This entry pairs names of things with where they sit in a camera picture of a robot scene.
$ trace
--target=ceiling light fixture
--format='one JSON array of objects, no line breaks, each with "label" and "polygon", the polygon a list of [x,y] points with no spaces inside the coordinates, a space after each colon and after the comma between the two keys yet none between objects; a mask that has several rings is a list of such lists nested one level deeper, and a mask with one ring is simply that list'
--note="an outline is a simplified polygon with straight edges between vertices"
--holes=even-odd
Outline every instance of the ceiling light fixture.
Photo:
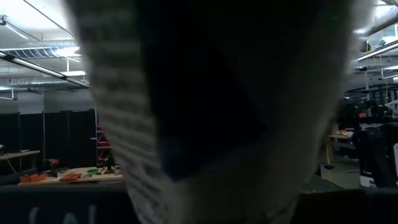
[{"label": "ceiling light fixture", "polygon": [[0,100],[18,100],[17,98],[0,97]]},{"label": "ceiling light fixture", "polygon": [[76,54],[80,47],[65,47],[63,49],[58,49],[54,53],[61,57],[79,57],[80,54]]},{"label": "ceiling light fixture", "polygon": [[356,29],[353,30],[354,34],[365,34],[366,33],[366,29]]},{"label": "ceiling light fixture", "polygon": [[384,70],[395,70],[395,69],[398,69],[398,65],[394,65],[394,66],[385,68]]},{"label": "ceiling light fixture", "polygon": [[21,34],[20,32],[16,31],[14,28],[12,28],[10,25],[6,24],[5,27],[7,27],[9,30],[13,31],[14,33],[18,34],[18,36],[22,37],[25,40],[29,40],[29,37],[25,36],[24,34]]},{"label": "ceiling light fixture", "polygon": [[379,78],[379,80],[385,80],[385,79],[388,79],[388,78],[395,78],[395,77],[398,77],[398,75],[391,75],[389,77],[382,77],[382,78]]},{"label": "ceiling light fixture", "polygon": [[79,75],[86,75],[85,71],[69,71],[69,72],[61,72],[66,76],[79,76]]},{"label": "ceiling light fixture", "polygon": [[28,61],[23,60],[21,58],[17,58],[15,56],[12,56],[12,55],[7,54],[5,52],[0,52],[0,59],[3,59],[5,61],[17,64],[17,65],[21,65],[21,66],[23,66],[25,68],[29,68],[29,69],[32,69],[32,70],[35,70],[35,71],[38,71],[38,72],[42,72],[42,73],[44,73],[46,75],[50,75],[50,76],[55,77],[55,78],[61,78],[62,80],[66,80],[66,81],[68,81],[70,83],[73,83],[73,84],[76,84],[76,85],[80,85],[80,86],[85,87],[85,88],[89,88],[90,87],[90,85],[88,83],[82,82],[80,80],[76,80],[74,78],[70,78],[67,75],[64,75],[62,73],[50,70],[50,69],[45,68],[45,67],[40,66],[40,65],[36,65],[36,64],[34,64],[32,62],[28,62]]},{"label": "ceiling light fixture", "polygon": [[74,61],[74,62],[81,62],[81,61],[79,61],[79,60],[77,60],[77,59],[70,58],[70,57],[67,57],[67,59],[72,60],[72,61]]}]

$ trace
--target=red object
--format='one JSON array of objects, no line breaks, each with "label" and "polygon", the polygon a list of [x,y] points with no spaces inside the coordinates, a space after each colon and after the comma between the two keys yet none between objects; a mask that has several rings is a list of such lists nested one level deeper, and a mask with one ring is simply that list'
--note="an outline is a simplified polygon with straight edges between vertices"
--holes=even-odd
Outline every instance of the red object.
[{"label": "red object", "polygon": [[50,166],[56,166],[60,163],[58,159],[49,159],[50,161]]},{"label": "red object", "polygon": [[105,134],[99,123],[97,124],[97,133],[99,134],[99,137],[97,137],[97,149],[101,150],[98,156],[98,160],[102,161],[109,154],[112,147],[109,145],[109,142],[106,139]]},{"label": "red object", "polygon": [[68,174],[60,179],[61,182],[75,181],[81,177],[81,174]]},{"label": "red object", "polygon": [[29,183],[29,182],[40,182],[47,179],[47,174],[33,174],[33,175],[25,175],[19,178],[21,183]]}]

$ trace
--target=workbench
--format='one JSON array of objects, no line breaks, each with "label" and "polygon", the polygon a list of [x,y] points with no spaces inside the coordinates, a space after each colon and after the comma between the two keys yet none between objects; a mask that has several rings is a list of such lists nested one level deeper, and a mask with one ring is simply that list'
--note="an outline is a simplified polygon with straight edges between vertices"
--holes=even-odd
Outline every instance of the workbench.
[{"label": "workbench", "polygon": [[[59,174],[58,177],[47,177],[47,179],[40,181],[40,182],[31,182],[31,183],[19,183],[18,185],[21,186],[32,186],[32,185],[55,185],[55,184],[74,184],[74,183],[90,183],[90,182],[122,182],[123,181],[123,175],[118,174],[104,174],[106,171],[106,168],[101,171],[101,175],[92,175],[91,177],[84,177],[85,174],[87,174],[87,171],[90,169],[98,169],[101,170],[100,168],[96,167],[83,167],[83,168],[74,168],[67,170],[66,172]],[[71,173],[76,173],[76,174],[83,174],[81,178],[69,182],[61,182],[59,179],[61,179],[63,176],[71,174]]]},{"label": "workbench", "polygon": [[15,152],[15,153],[7,153],[4,155],[0,155],[0,161],[5,161],[8,159],[14,159],[14,158],[20,158],[20,157],[24,157],[24,156],[30,156],[30,155],[36,155],[39,154],[40,151],[36,150],[36,151],[26,151],[26,152]]},{"label": "workbench", "polygon": [[339,142],[339,139],[350,140],[351,136],[346,136],[343,134],[331,134],[331,135],[329,135],[329,138],[333,139],[332,141],[328,142],[328,149],[329,149],[328,155],[329,155],[330,162],[334,161],[334,157],[335,157],[334,152],[338,151],[340,147],[355,150],[355,146],[353,144],[350,144],[347,142]]},{"label": "workbench", "polygon": [[[24,152],[15,152],[15,153],[7,153],[0,155],[0,162],[8,162],[10,169],[14,171],[13,174],[3,175],[0,177],[0,185],[6,184],[16,184],[19,181],[19,177],[27,174],[34,174],[37,172],[36,169],[36,155],[40,154],[40,151],[24,151]],[[22,170],[22,157],[30,156],[32,159],[30,160],[30,168]],[[11,159],[20,159],[19,167],[13,167],[10,163]]]}]

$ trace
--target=wooden table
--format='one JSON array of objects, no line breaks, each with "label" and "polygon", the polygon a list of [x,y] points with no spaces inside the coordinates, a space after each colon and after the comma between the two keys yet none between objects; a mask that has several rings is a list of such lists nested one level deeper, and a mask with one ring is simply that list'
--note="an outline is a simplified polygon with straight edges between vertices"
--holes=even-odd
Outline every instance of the wooden table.
[{"label": "wooden table", "polygon": [[74,181],[70,182],[61,182],[59,179],[61,179],[63,176],[71,173],[80,173],[80,174],[87,174],[87,171],[90,169],[98,169],[101,170],[100,168],[96,167],[83,167],[83,168],[74,168],[66,171],[63,174],[59,174],[59,177],[48,177],[47,179],[40,181],[40,182],[33,182],[33,183],[19,183],[18,185],[53,185],[53,184],[73,184],[73,183],[87,183],[87,182],[121,182],[123,181],[123,175],[115,175],[115,174],[104,174],[106,171],[103,170],[101,175],[92,175],[91,177],[82,177]]},{"label": "wooden table", "polygon": [[15,152],[15,153],[7,153],[5,155],[0,156],[0,161],[5,161],[8,159],[13,159],[13,158],[19,158],[19,157],[24,157],[24,156],[30,156],[30,155],[36,155],[39,154],[40,151],[26,151],[26,152]]},{"label": "wooden table", "polygon": [[331,147],[331,141],[330,141],[331,138],[334,139],[334,141],[333,141],[334,144],[336,144],[338,142],[337,139],[345,139],[345,140],[351,139],[350,136],[346,136],[344,134],[330,134],[328,136],[328,139],[326,142],[326,161],[327,161],[328,167],[333,167],[331,163],[333,162],[334,150],[335,150],[334,149],[335,146]]}]

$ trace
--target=fluorescent light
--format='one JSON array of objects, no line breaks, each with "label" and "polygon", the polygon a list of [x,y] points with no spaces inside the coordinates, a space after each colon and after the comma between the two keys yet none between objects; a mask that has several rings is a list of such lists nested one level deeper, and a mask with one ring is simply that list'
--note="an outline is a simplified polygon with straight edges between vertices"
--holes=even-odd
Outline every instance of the fluorescent light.
[{"label": "fluorescent light", "polygon": [[398,65],[385,68],[385,70],[395,70],[395,69],[398,69]]},{"label": "fluorescent light", "polygon": [[41,67],[40,65],[36,65],[36,64],[34,64],[32,62],[28,62],[28,61],[25,61],[25,60],[17,58],[17,57],[13,57],[12,55],[5,54],[3,52],[0,52],[0,58],[5,60],[5,61],[17,64],[17,65],[21,65],[21,66],[23,66],[25,68],[29,68],[29,69],[32,69],[32,70],[35,70],[35,71],[38,71],[38,72],[42,72],[42,73],[44,73],[46,75],[51,75],[51,76],[56,77],[56,78],[64,79],[64,80],[69,81],[71,83],[74,83],[76,85],[80,85],[80,86],[83,86],[83,87],[86,87],[86,88],[90,87],[90,85],[88,83],[86,83],[86,82],[82,82],[80,80],[76,80],[74,78],[70,78],[67,75],[64,75],[62,73],[55,72],[53,70],[47,69],[45,67]]},{"label": "fluorescent light", "polygon": [[85,71],[69,71],[69,72],[61,72],[66,76],[79,76],[79,75],[86,75]]},{"label": "fluorescent light", "polygon": [[70,58],[70,57],[67,57],[67,59],[72,60],[72,61],[75,61],[75,62],[81,62],[81,61],[79,61],[79,60],[77,60],[77,59]]},{"label": "fluorescent light", "polygon": [[0,97],[0,100],[18,100],[17,98]]},{"label": "fluorescent light", "polygon": [[9,30],[13,31],[14,33],[18,34],[18,36],[22,37],[23,39],[29,40],[29,38],[27,36],[25,36],[24,34],[21,34],[20,32],[16,31],[10,25],[5,25],[5,27],[7,27]]},{"label": "fluorescent light", "polygon": [[354,34],[365,34],[366,33],[366,29],[356,29],[353,30]]},{"label": "fluorescent light", "polygon": [[376,50],[372,50],[369,53],[367,53],[366,55],[360,56],[358,59],[354,60],[353,63],[360,62],[362,60],[377,56],[379,54],[383,54],[384,52],[387,52],[387,51],[390,51],[390,50],[396,49],[396,48],[398,48],[398,40],[388,43],[387,45],[384,45]]},{"label": "fluorescent light", "polygon": [[79,49],[80,47],[66,47],[64,49],[58,49],[54,53],[62,57],[79,57],[80,54],[75,53]]},{"label": "fluorescent light", "polygon": [[388,79],[388,78],[395,78],[395,77],[398,77],[398,75],[391,75],[389,77],[379,78],[379,80],[385,80],[385,79]]}]

